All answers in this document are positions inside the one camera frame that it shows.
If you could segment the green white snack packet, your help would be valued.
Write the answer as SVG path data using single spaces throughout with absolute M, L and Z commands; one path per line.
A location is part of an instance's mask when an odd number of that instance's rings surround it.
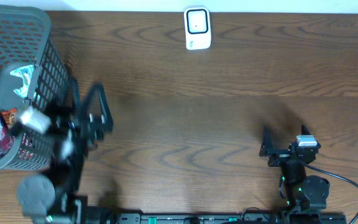
M 20 88 L 17 88 L 14 90 L 14 93 L 21 97 L 21 98 L 26 98 L 28 91 L 29 91 L 29 87 L 30 87 L 30 82 L 32 79 L 32 74 L 34 72 L 35 68 L 33 65 L 26 65 L 23 67 L 19 67 L 15 70 L 10 71 L 10 75 L 17 77 L 17 78 L 21 78 L 22 79 L 22 86 Z

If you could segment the orange brown snack bag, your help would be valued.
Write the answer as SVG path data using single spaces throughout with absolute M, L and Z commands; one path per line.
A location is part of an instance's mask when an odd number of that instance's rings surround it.
M 15 125 L 17 112 L 17 108 L 0 112 L 0 115 L 2 116 L 2 119 L 8 129 L 11 129 Z M 32 147 L 32 140 L 30 140 L 26 134 L 24 134 L 24 144 L 25 146 Z

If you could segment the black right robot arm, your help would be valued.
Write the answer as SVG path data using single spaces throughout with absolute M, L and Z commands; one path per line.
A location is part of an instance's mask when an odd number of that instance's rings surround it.
M 301 127 L 301 134 L 286 149 L 276 149 L 268 128 L 264 128 L 259 156 L 268 157 L 268 166 L 279 167 L 279 191 L 288 208 L 277 217 L 282 223 L 322 224 L 321 211 L 326 209 L 330 183 L 317 176 L 307 175 L 305 167 L 316 159 L 320 143 Z

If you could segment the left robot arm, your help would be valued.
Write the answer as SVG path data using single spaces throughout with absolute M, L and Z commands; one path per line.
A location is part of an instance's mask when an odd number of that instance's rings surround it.
M 13 135 L 29 129 L 52 139 L 53 146 L 47 169 L 21 180 L 17 199 L 33 223 L 107 223 L 111 213 L 88 206 L 88 198 L 77 191 L 85 160 L 112 131 L 113 118 L 102 84 L 95 83 L 84 100 L 73 78 L 69 89 L 71 106 L 53 100 L 44 111 L 28 106 L 19 113 Z

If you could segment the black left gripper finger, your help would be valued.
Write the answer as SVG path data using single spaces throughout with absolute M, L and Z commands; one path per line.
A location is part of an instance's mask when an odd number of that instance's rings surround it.
M 106 94 L 104 91 L 104 87 L 101 83 L 95 83 L 90 91 L 88 92 L 85 100 L 84 100 L 84 112 L 88 114 L 89 108 L 93 102 L 94 96 L 99 100 L 101 115 L 103 115 L 102 123 L 103 124 L 112 124 L 112 115 L 108 106 Z
M 78 82 L 75 78 L 70 78 L 70 88 L 72 89 L 73 92 L 73 107 L 74 109 L 78 109 L 81 105 L 81 101 L 80 101 Z

